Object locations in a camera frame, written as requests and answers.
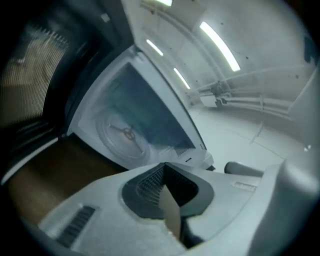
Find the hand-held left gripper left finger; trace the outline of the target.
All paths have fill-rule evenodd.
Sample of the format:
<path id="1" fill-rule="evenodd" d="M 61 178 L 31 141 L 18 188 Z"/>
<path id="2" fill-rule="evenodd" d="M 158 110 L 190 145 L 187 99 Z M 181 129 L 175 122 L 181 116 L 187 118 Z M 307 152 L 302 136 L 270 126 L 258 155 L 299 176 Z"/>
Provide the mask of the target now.
<path id="1" fill-rule="evenodd" d="M 95 180 L 61 202 L 39 223 L 57 239 L 85 206 L 95 209 L 71 250 L 83 256 L 180 256 L 186 248 L 167 229 L 164 220 L 146 219 L 130 210 L 122 188 L 132 178 L 155 167 L 141 166 Z"/>

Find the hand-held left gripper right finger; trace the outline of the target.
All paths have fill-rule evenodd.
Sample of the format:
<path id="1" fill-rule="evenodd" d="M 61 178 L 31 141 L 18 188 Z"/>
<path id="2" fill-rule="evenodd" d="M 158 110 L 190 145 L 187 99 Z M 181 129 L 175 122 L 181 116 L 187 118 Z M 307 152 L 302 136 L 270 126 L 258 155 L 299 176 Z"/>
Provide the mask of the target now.
<path id="1" fill-rule="evenodd" d="M 224 172 L 176 167 L 207 181 L 213 189 L 213 199 L 201 215 L 181 218 L 182 208 L 168 187 L 164 188 L 164 221 L 169 232 L 181 243 L 208 241 L 222 231 L 244 207 L 261 181 L 261 172 L 238 162 L 228 162 Z"/>

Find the round glass turntable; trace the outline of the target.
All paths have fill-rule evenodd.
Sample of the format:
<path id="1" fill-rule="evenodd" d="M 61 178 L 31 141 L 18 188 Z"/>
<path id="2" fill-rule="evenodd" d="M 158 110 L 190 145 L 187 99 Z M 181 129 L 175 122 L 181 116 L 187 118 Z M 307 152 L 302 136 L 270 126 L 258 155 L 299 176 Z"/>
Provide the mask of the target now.
<path id="1" fill-rule="evenodd" d="M 102 143 L 118 159 L 130 164 L 142 164 L 149 160 L 149 142 L 118 113 L 112 112 L 99 118 L 96 130 Z"/>

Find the dark brown table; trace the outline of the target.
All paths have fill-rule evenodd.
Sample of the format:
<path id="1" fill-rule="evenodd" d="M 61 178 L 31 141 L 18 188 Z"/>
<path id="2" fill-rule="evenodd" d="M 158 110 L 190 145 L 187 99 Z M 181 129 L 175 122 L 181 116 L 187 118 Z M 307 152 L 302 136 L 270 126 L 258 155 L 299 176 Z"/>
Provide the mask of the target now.
<path id="1" fill-rule="evenodd" d="M 125 171 L 71 135 L 33 157 L 4 187 L 18 216 L 37 225 L 53 208 L 88 184 Z"/>

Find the white ceiling pipes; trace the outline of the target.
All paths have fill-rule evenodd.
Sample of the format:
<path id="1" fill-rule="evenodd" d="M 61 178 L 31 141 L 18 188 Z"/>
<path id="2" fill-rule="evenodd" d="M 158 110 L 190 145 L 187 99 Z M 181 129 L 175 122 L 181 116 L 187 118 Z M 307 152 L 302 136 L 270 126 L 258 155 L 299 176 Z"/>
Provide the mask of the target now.
<path id="1" fill-rule="evenodd" d="M 289 108 L 301 89 L 300 72 L 294 69 L 258 70 L 218 76 L 205 82 L 197 79 L 185 94 L 191 101 L 213 97 L 218 106 L 257 111 L 291 120 Z"/>

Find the white microwave oven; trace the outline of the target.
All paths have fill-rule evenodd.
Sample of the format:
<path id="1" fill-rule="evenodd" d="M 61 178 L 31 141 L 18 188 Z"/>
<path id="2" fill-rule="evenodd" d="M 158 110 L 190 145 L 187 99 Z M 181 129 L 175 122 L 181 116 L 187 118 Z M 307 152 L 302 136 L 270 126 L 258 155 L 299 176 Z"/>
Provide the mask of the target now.
<path id="1" fill-rule="evenodd" d="M 0 21 L 0 183 L 58 140 L 77 136 L 121 167 L 173 162 L 213 170 L 180 97 L 136 45 L 120 2 L 54 0 Z M 147 162 L 130 164 L 98 136 L 115 112 L 143 134 Z"/>

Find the long ceiling light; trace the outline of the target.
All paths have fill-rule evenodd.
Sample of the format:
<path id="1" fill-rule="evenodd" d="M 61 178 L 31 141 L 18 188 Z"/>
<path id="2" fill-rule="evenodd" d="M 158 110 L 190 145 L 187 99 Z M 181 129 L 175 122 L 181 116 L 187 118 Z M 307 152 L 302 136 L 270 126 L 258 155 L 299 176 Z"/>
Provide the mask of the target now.
<path id="1" fill-rule="evenodd" d="M 147 3 L 160 4 L 162 6 L 171 7 L 174 0 L 143 0 Z"/>
<path id="2" fill-rule="evenodd" d="M 234 55 L 232 54 L 226 43 L 222 40 L 222 38 L 213 30 L 213 28 L 205 21 L 202 21 L 199 27 L 213 41 L 213 43 L 222 53 L 232 71 L 240 71 L 241 68 Z"/>
<path id="3" fill-rule="evenodd" d="M 164 53 L 150 40 L 146 39 L 146 43 L 153 48 L 160 56 L 163 56 Z"/>
<path id="4" fill-rule="evenodd" d="M 179 72 L 179 70 L 178 70 L 176 67 L 174 67 L 173 70 L 174 70 L 174 72 L 176 73 L 176 75 L 179 77 L 179 79 L 182 81 L 182 83 L 184 84 L 184 86 L 185 86 L 188 90 L 190 90 L 191 87 L 189 86 L 189 84 L 187 83 L 187 81 L 184 79 L 184 77 L 181 75 L 181 73 Z"/>

